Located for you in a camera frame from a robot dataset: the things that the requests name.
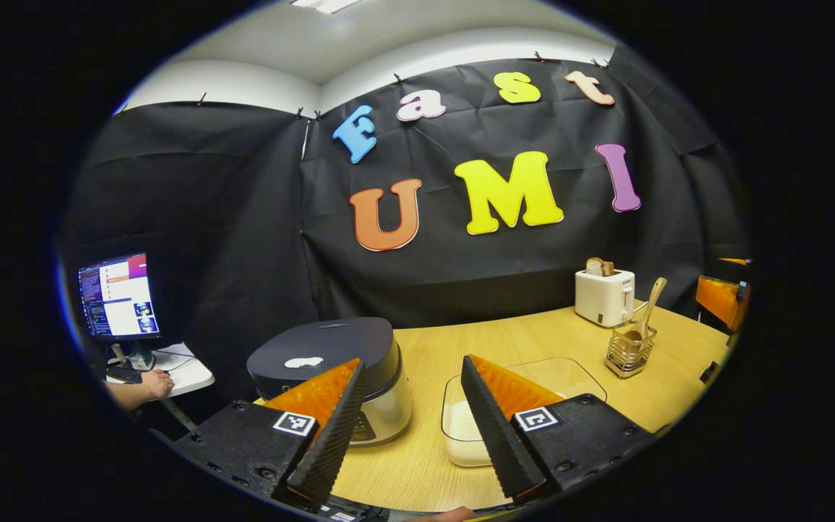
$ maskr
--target monitor screen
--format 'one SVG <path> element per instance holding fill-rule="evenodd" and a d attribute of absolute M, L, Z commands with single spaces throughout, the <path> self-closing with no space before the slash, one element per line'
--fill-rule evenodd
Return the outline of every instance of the monitor screen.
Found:
<path fill-rule="evenodd" d="M 79 270 L 83 317 L 93 337 L 159 337 L 146 277 L 146 254 L 107 259 Z"/>

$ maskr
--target yellow letter m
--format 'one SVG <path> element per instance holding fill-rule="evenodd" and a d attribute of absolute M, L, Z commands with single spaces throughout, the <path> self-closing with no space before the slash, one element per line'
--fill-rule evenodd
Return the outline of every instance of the yellow letter m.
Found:
<path fill-rule="evenodd" d="M 488 204 L 498 212 L 504 224 L 517 225 L 520 203 L 527 201 L 524 223 L 548 225 L 562 221 L 562 210 L 553 200 L 553 191 L 547 178 L 547 155 L 543 152 L 521 152 L 514 158 L 508 181 L 483 159 L 475 159 L 457 165 L 455 175 L 466 181 L 470 195 L 473 220 L 466 225 L 470 234 L 487 234 L 497 231 L 498 220 L 491 217 Z"/>

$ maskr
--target white toaster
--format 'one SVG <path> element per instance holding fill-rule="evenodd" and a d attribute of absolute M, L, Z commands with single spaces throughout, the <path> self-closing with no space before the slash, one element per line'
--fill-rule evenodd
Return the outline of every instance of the white toaster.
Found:
<path fill-rule="evenodd" d="M 601 326 L 614 328 L 633 317 L 636 276 L 614 270 L 607 277 L 576 272 L 576 313 Z"/>

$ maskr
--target rice cooker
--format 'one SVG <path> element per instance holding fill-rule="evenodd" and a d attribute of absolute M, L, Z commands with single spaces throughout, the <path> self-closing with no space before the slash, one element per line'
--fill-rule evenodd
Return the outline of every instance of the rice cooker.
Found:
<path fill-rule="evenodd" d="M 364 363 L 365 386 L 350 444 L 390 442 L 411 419 L 401 348 L 384 318 L 326 320 L 283 331 L 246 360 L 259 396 L 269 400 L 350 360 Z"/>

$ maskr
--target person's arm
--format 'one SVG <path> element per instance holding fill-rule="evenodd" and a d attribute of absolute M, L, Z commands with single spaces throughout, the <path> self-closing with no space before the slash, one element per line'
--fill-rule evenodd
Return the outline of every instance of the person's arm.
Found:
<path fill-rule="evenodd" d="M 149 400 L 163 399 L 173 389 L 173 380 L 160 370 L 145 371 L 139 384 L 105 383 L 123 409 L 135 410 Z"/>

